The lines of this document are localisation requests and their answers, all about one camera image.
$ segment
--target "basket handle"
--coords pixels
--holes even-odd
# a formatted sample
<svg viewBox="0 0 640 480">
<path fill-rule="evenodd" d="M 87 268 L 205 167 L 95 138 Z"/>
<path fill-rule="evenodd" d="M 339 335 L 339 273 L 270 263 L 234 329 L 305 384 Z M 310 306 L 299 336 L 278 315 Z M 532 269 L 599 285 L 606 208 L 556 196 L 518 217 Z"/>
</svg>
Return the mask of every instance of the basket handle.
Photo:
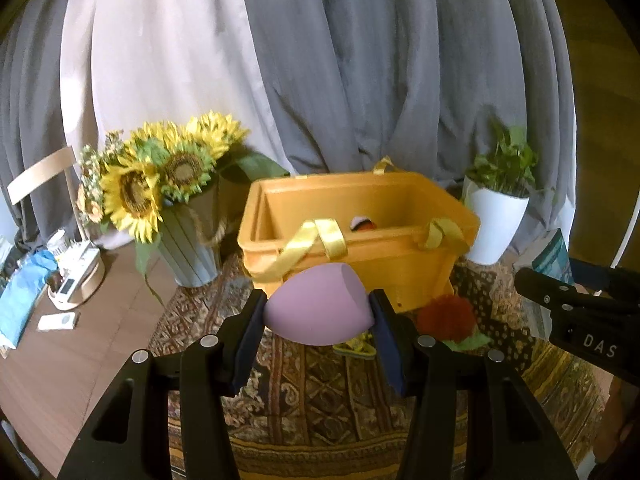
<svg viewBox="0 0 640 480">
<path fill-rule="evenodd" d="M 439 247 L 442 240 L 446 238 L 457 256 L 462 256 L 469 252 L 469 244 L 465 241 L 462 230 L 453 220 L 449 218 L 434 218 L 429 223 L 429 234 L 426 241 L 420 245 L 421 249 L 435 249 Z"/>
<path fill-rule="evenodd" d="M 385 174 L 386 168 L 388 168 L 389 166 L 394 168 L 394 170 L 396 171 L 403 171 L 391 161 L 391 157 L 388 155 L 385 155 L 379 161 L 377 161 L 371 171 L 373 172 L 373 174 L 382 175 Z"/>
<path fill-rule="evenodd" d="M 276 260 L 262 272 L 252 274 L 258 283 L 277 282 L 289 272 L 310 251 L 320 238 L 329 260 L 336 260 L 347 254 L 347 243 L 338 222 L 332 218 L 318 218 L 303 222 L 293 238 L 287 242 Z"/>
</svg>

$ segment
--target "red pom pom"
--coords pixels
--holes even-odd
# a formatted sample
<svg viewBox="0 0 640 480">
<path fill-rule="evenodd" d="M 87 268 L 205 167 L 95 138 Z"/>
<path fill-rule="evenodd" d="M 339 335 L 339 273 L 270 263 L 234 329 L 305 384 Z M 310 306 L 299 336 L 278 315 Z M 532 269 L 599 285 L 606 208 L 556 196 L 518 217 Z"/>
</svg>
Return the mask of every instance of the red pom pom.
<svg viewBox="0 0 640 480">
<path fill-rule="evenodd" d="M 418 311 L 415 324 L 420 334 L 431 335 L 438 341 L 459 343 L 473 335 L 476 316 L 473 305 L 466 298 L 440 296 Z"/>
</svg>

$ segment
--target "yellow basket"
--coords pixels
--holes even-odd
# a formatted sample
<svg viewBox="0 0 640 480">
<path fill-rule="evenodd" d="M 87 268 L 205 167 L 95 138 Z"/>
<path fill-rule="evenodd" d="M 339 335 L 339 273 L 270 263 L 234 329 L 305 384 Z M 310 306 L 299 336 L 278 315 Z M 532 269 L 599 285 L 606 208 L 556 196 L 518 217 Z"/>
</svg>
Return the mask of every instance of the yellow basket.
<svg viewBox="0 0 640 480">
<path fill-rule="evenodd" d="M 377 228 L 352 232 L 356 216 L 368 217 Z M 249 190 L 238 243 L 244 251 L 244 266 L 257 276 L 274 263 L 305 221 L 335 219 L 348 250 L 335 261 L 350 264 L 367 290 L 383 288 L 396 312 L 405 312 L 452 293 L 449 275 L 460 254 L 456 245 L 445 237 L 439 247 L 423 248 L 431 221 L 442 218 L 457 224 L 467 246 L 473 244 L 478 217 L 418 173 L 259 180 Z M 271 295 L 287 278 L 327 261 L 318 240 L 281 279 L 254 283 Z"/>
</svg>

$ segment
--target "artificial flower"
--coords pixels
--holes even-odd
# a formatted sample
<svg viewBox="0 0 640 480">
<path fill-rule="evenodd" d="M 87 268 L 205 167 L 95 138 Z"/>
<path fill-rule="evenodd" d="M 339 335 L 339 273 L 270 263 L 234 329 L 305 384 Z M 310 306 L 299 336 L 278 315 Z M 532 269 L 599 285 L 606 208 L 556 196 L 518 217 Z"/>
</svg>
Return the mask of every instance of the artificial flower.
<svg viewBox="0 0 640 480">
<path fill-rule="evenodd" d="M 206 148 L 182 140 L 168 150 L 160 165 L 161 191 L 178 202 L 188 202 L 211 180 L 214 162 Z"/>
<path fill-rule="evenodd" d="M 104 190 L 104 212 L 119 231 L 140 242 L 152 242 L 158 231 L 161 207 L 158 177 L 152 165 L 119 158 L 121 166 L 107 166 L 100 180 Z"/>
<path fill-rule="evenodd" d="M 415 323 L 420 334 L 459 343 L 473 334 L 476 316 L 469 300 L 449 294 L 434 298 L 420 309 Z"/>
<path fill-rule="evenodd" d="M 132 130 L 129 140 L 124 142 L 126 156 L 141 162 L 157 164 L 154 154 L 157 150 L 166 149 L 169 140 L 166 133 L 171 124 L 175 126 L 164 121 L 144 123 L 142 128 Z"/>
<path fill-rule="evenodd" d="M 231 115 L 210 111 L 199 118 L 192 117 L 183 134 L 199 145 L 207 146 L 213 160 L 218 160 L 248 131 L 241 128 L 240 121 L 234 121 Z"/>
<path fill-rule="evenodd" d="M 109 130 L 104 141 L 102 150 L 102 160 L 106 164 L 113 164 L 114 161 L 124 154 L 124 142 L 122 141 L 122 130 Z"/>
<path fill-rule="evenodd" d="M 76 200 L 76 205 L 78 206 L 78 209 L 81 213 L 86 213 L 84 186 L 82 184 L 80 184 L 80 187 L 78 187 L 78 200 Z"/>
<path fill-rule="evenodd" d="M 97 203 L 93 203 L 91 205 L 91 212 L 87 213 L 89 220 L 94 224 L 99 224 L 102 221 L 102 208 L 97 205 Z"/>
</svg>

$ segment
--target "sunflower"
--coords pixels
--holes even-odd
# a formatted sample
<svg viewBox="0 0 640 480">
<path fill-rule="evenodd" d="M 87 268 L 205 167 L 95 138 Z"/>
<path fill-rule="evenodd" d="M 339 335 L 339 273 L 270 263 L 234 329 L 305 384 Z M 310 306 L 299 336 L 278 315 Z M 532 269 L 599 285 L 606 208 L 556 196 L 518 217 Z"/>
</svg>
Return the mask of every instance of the sunflower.
<svg viewBox="0 0 640 480">
<path fill-rule="evenodd" d="M 214 161 L 209 152 L 196 142 L 181 140 L 169 150 L 160 165 L 162 193 L 178 202 L 188 202 L 211 180 Z"/>
<path fill-rule="evenodd" d="M 161 197 L 158 174 L 148 164 L 118 159 L 121 166 L 108 166 L 100 180 L 104 190 L 104 211 L 118 230 L 129 229 L 129 234 L 140 242 L 152 242 L 158 231 L 158 211 Z"/>
<path fill-rule="evenodd" d="M 156 153 L 163 152 L 172 142 L 172 130 L 177 130 L 177 126 L 171 122 L 144 123 L 142 128 L 132 130 L 129 140 L 124 142 L 127 156 L 157 164 Z"/>
<path fill-rule="evenodd" d="M 182 134 L 199 146 L 207 147 L 213 160 L 218 160 L 248 131 L 240 128 L 240 121 L 234 121 L 231 115 L 210 111 L 199 118 L 192 117 Z"/>
</svg>

